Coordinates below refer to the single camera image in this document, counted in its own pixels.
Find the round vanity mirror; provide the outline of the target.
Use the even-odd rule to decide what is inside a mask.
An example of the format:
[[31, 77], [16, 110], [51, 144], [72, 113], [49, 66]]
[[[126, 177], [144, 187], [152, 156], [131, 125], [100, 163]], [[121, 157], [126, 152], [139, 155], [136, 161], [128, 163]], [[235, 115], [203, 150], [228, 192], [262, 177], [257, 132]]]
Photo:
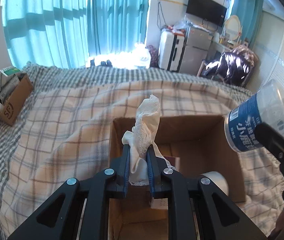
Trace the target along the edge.
[[236, 15], [231, 15], [230, 18], [227, 19], [224, 25], [224, 34], [231, 41], [235, 41], [239, 38], [241, 33], [241, 22]]

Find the small cardboard box with items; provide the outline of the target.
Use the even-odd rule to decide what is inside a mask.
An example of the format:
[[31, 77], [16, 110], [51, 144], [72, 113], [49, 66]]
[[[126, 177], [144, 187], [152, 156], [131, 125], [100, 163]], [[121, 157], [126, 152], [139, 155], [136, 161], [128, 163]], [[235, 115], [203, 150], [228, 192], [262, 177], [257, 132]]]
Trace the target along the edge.
[[0, 70], [0, 120], [13, 126], [33, 91], [28, 74], [10, 66]]

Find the white lace cloth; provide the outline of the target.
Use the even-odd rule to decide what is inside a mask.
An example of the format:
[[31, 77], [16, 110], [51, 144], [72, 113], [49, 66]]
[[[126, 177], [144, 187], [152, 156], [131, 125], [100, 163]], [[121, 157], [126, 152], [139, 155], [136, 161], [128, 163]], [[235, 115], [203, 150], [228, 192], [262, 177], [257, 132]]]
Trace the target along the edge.
[[153, 146], [156, 157], [164, 158], [155, 143], [160, 123], [160, 102], [155, 95], [144, 99], [136, 110], [135, 124], [126, 131], [122, 143], [130, 146], [129, 183], [132, 186], [149, 184], [146, 152]]

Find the beige and maroon carton box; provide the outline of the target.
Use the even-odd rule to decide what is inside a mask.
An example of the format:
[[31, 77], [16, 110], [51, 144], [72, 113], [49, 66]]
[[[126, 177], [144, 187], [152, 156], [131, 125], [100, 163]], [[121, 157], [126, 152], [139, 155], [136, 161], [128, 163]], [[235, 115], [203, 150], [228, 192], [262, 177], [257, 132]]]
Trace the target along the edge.
[[149, 183], [152, 199], [150, 200], [151, 209], [167, 210], [168, 197], [172, 193], [170, 177], [180, 169], [180, 157], [164, 156], [152, 157], [148, 160]]

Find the teal window curtain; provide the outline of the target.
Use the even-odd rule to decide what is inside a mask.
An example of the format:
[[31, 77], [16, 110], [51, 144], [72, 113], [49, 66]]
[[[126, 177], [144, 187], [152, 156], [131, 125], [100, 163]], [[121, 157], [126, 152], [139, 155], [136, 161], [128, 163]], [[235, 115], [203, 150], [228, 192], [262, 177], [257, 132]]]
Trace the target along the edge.
[[149, 0], [1, 0], [11, 63], [79, 68], [146, 37]]

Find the white tape roll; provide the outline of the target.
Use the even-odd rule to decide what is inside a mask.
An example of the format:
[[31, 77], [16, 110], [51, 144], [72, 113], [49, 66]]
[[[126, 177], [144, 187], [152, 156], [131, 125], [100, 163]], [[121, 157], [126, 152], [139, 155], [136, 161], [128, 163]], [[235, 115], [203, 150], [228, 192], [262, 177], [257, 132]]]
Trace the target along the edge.
[[201, 184], [202, 177], [208, 178], [211, 181], [211, 184], [215, 184], [224, 194], [229, 195], [229, 186], [226, 178], [222, 174], [217, 171], [210, 171], [206, 173], [202, 173], [193, 179], [196, 181], [196, 185], [198, 186], [198, 191], [202, 194], [202, 187], [199, 186]]

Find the large open cardboard box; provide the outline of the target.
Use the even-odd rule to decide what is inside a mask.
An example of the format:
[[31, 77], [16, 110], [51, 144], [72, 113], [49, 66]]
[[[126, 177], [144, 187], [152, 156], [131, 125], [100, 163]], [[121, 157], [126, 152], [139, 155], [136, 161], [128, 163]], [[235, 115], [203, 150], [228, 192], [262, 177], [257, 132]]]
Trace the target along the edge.
[[[245, 202], [246, 193], [238, 154], [224, 133], [222, 115], [169, 116], [160, 119], [155, 142], [160, 153], [184, 177], [216, 171], [228, 184], [228, 196]], [[168, 211], [151, 208], [148, 186], [128, 187], [126, 198], [109, 206], [109, 239], [167, 239]]]

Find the white suitcase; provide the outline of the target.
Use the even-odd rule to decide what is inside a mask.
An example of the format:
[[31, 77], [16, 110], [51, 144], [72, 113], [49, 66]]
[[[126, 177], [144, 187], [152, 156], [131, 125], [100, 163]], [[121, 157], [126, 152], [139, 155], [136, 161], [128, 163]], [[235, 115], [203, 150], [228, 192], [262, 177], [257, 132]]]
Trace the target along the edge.
[[182, 55], [185, 36], [181, 31], [163, 29], [160, 35], [158, 66], [177, 72]]

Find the teal right curtain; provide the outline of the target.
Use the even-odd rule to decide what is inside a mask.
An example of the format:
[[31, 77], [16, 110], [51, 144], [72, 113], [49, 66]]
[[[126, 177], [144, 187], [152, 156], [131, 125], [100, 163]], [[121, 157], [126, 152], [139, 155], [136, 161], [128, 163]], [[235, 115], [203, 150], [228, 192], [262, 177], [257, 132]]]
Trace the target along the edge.
[[241, 23], [240, 40], [248, 41], [249, 48], [253, 48], [262, 16], [264, 0], [234, 0], [231, 15], [236, 15]]

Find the black wall television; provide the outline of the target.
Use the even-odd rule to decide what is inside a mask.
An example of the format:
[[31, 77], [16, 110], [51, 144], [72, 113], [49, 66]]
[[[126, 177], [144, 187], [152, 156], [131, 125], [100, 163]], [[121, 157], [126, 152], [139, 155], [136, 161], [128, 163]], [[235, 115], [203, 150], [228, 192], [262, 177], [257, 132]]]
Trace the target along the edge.
[[223, 26], [227, 8], [213, 0], [188, 0], [186, 13], [219, 27]]

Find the dark jacket on chair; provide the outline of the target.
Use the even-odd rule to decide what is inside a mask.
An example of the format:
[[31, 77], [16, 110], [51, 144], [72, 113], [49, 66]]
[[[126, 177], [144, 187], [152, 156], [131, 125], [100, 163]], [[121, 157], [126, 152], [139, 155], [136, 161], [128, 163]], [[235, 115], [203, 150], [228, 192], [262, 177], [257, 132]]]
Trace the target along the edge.
[[201, 71], [201, 77], [245, 87], [258, 62], [258, 56], [251, 49], [239, 45], [231, 51], [223, 52], [218, 60], [209, 62]]

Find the clear bottle with blue label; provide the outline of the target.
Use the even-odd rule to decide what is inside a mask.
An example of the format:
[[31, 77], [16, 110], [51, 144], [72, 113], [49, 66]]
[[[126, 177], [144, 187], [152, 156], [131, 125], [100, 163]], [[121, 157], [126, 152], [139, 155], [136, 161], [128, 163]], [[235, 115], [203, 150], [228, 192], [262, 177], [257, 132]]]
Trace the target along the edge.
[[257, 93], [229, 112], [224, 120], [229, 146], [236, 152], [261, 148], [254, 130], [262, 122], [284, 137], [284, 90], [275, 80], [268, 81]]

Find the plaid bed blanket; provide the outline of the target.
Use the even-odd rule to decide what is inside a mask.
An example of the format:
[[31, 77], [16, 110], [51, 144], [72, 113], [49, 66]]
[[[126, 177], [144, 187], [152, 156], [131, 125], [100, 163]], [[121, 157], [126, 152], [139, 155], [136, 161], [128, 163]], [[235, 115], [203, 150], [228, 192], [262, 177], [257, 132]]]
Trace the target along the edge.
[[0, 239], [6, 239], [68, 178], [108, 166], [110, 128], [135, 118], [151, 95], [161, 116], [226, 115], [244, 88], [160, 69], [60, 69], [28, 63], [33, 92], [14, 125], [0, 121]]

